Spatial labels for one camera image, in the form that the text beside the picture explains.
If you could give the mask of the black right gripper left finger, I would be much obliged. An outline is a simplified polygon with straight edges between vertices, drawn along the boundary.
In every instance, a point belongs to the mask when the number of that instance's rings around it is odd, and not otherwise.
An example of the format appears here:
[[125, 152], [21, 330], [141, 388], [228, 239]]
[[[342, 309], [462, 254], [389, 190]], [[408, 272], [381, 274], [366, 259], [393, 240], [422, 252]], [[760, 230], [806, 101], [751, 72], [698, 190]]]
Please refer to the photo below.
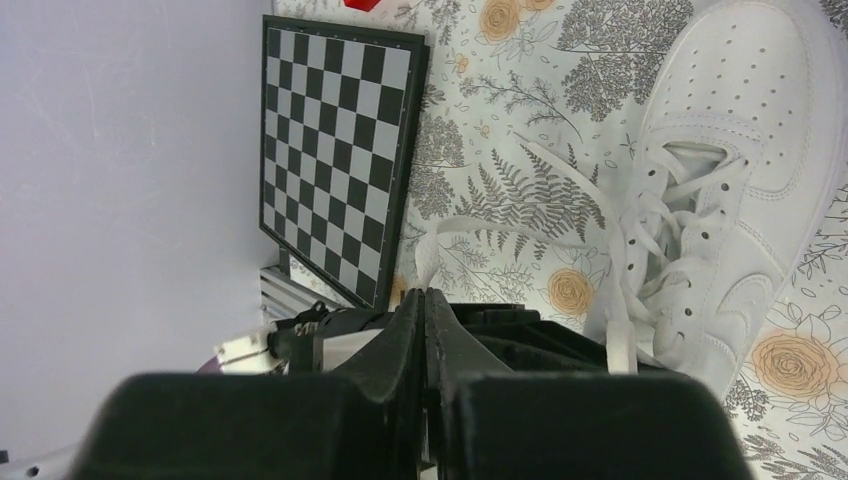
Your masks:
[[425, 295], [327, 373], [140, 374], [107, 398], [74, 479], [415, 479]]

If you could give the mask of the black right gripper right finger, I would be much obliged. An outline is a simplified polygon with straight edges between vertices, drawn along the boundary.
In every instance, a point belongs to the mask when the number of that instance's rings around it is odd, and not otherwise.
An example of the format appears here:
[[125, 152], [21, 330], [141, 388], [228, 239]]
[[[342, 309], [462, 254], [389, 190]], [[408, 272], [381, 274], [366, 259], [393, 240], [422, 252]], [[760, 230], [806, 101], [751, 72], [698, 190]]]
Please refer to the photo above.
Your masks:
[[520, 305], [423, 297], [427, 447], [442, 479], [748, 479], [719, 402]]

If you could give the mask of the white sneaker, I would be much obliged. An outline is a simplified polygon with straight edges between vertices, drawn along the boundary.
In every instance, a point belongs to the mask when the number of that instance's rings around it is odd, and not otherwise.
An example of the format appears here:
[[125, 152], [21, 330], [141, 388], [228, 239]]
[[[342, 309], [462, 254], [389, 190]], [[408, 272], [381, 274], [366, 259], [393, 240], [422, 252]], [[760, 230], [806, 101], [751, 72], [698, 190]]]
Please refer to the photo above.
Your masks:
[[526, 136], [549, 181], [606, 219], [609, 267], [574, 370], [732, 388], [847, 160], [847, 42], [816, 1], [721, 1], [674, 40], [621, 205]]

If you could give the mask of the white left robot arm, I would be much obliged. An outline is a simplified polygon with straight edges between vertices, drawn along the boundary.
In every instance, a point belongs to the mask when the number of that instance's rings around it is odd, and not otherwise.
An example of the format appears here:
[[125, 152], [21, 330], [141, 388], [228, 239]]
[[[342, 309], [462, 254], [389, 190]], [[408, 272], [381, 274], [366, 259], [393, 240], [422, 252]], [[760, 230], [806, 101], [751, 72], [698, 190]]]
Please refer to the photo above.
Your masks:
[[[458, 317], [464, 315], [474, 327], [487, 329], [512, 324], [537, 324], [539, 313], [520, 306], [459, 304]], [[359, 351], [381, 333], [393, 316], [392, 312], [340, 308], [326, 311], [322, 319], [275, 320], [262, 333], [271, 336], [262, 344], [282, 357], [274, 362], [274, 373], [286, 373], [288, 363], [303, 370], [314, 367], [321, 371], [331, 370]], [[1, 477], [3, 479], [62, 479], [67, 474], [78, 443], [36, 457], [9, 461], [6, 452], [1, 452]]]

